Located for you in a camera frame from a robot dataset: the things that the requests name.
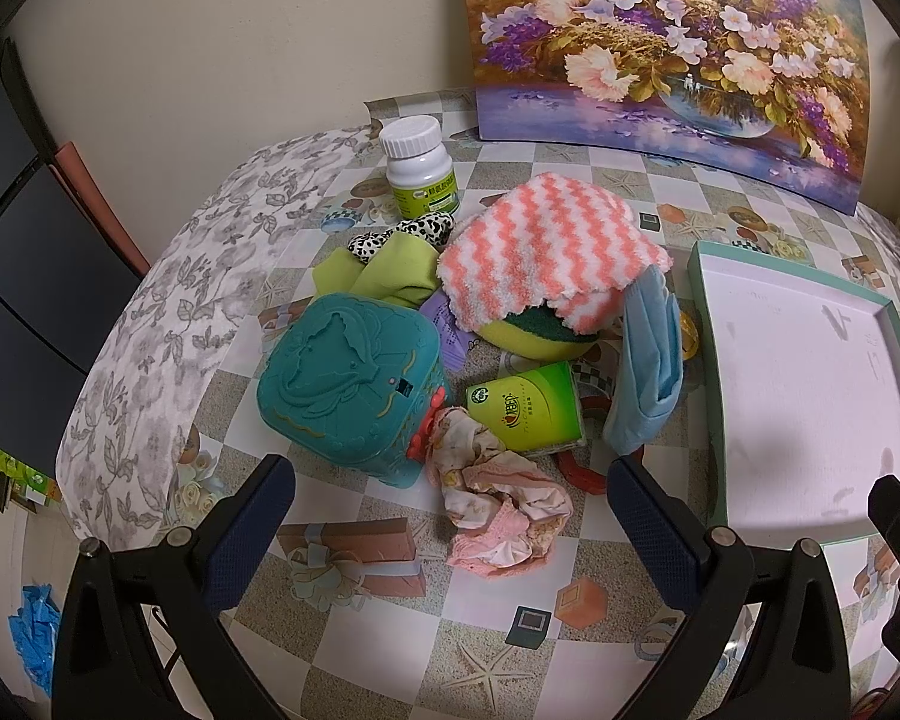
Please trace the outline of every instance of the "flower painting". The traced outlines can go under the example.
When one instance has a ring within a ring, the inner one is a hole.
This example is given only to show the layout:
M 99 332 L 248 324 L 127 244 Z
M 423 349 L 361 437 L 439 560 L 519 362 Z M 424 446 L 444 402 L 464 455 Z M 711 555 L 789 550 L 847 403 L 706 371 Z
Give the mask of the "flower painting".
M 485 140 L 629 148 L 852 213 L 859 0 L 466 0 Z

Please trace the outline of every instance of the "teal storage box with lid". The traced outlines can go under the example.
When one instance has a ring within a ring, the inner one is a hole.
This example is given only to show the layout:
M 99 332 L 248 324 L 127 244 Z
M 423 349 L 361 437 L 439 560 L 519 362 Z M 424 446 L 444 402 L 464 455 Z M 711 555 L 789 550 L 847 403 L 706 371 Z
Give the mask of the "teal storage box with lid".
M 449 395 L 427 317 L 332 293 L 314 300 L 277 343 L 257 407 L 271 428 L 330 463 L 408 488 Z

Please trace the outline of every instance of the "folded blue towel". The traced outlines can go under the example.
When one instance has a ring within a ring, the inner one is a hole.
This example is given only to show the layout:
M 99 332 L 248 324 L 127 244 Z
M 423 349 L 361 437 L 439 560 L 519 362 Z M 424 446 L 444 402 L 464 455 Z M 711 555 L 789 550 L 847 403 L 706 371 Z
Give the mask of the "folded blue towel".
M 604 441 L 629 455 L 653 440 L 683 384 L 680 312 L 657 266 L 624 290 L 624 340 Z

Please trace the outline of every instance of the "leopard print fabric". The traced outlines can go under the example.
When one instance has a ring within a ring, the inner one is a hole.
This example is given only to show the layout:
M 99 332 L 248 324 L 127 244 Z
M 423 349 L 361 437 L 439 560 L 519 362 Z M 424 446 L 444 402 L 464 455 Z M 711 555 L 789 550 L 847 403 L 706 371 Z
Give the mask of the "leopard print fabric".
M 428 244 L 436 248 L 446 245 L 452 230 L 453 215 L 442 211 L 434 211 L 433 213 L 424 214 L 422 217 L 408 218 L 408 220 L 401 221 L 401 223 L 383 232 L 357 235 L 357 237 L 350 239 L 346 247 L 354 257 L 367 264 L 370 258 L 380 251 L 380 248 L 394 232 L 410 233 L 418 238 L 423 238 Z

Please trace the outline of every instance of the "checkered tablecloth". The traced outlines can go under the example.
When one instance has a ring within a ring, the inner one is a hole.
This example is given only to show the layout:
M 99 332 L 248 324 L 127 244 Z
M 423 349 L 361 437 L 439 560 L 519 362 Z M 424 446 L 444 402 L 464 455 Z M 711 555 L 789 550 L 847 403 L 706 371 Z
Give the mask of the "checkered tablecloth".
M 368 108 L 374 129 L 410 114 L 440 119 L 461 188 L 458 218 L 480 213 L 495 196 L 545 170 L 592 181 L 624 197 L 637 213 L 658 218 L 658 231 L 650 224 L 645 232 L 674 255 L 669 284 L 691 312 L 686 262 L 701 239 L 738 242 L 852 277 L 893 298 L 900 310 L 900 262 L 874 240 L 862 215 L 850 218 L 787 191 L 673 159 L 554 143 L 485 143 L 474 129 L 468 90 L 380 100 Z M 611 717 L 652 667 L 645 658 L 667 640 L 661 633 L 668 626 L 672 630 L 667 618 L 679 615 L 663 607 L 605 498 L 571 490 L 575 513 L 548 565 L 525 576 L 487 581 L 445 564 L 454 529 L 442 515 L 439 491 L 422 476 L 413 488 L 396 490 L 339 469 L 291 445 L 257 413 L 255 391 L 263 364 L 255 314 L 312 295 L 314 265 L 365 228 L 393 223 L 395 214 L 384 157 L 374 144 L 338 175 L 274 264 L 194 424 L 204 448 L 218 458 L 216 475 L 231 490 L 269 452 L 293 461 L 298 488 L 286 522 L 407 517 L 424 560 L 427 595 L 371 599 L 359 611 L 321 613 L 293 598 L 285 557 L 274 543 L 232 617 L 274 645 L 272 664 L 279 668 L 255 667 L 271 691 L 289 696 L 290 709 L 311 720 Z M 584 394 L 612 388 L 612 345 L 602 344 L 598 351 L 574 365 Z M 480 342 L 455 381 L 469 384 L 525 365 Z M 702 514 L 710 479 L 704 391 L 698 370 L 689 370 L 687 380 L 682 402 L 647 446 L 644 464 L 667 493 Z M 590 427 L 599 432 L 599 426 Z M 601 470 L 610 452 L 593 440 L 578 452 L 578 460 Z M 553 463 L 542 465 L 559 479 Z M 895 670 L 880 642 L 896 592 L 883 547 L 880 538 L 826 547 L 850 645 L 855 696 L 883 685 Z M 506 645 L 519 605 L 552 610 L 557 591 L 580 576 L 607 590 L 605 620 L 577 631 L 553 618 L 538 650 Z M 746 620 L 741 629 L 746 637 Z M 698 713 L 719 702 L 738 662 L 739 656 L 727 659 Z

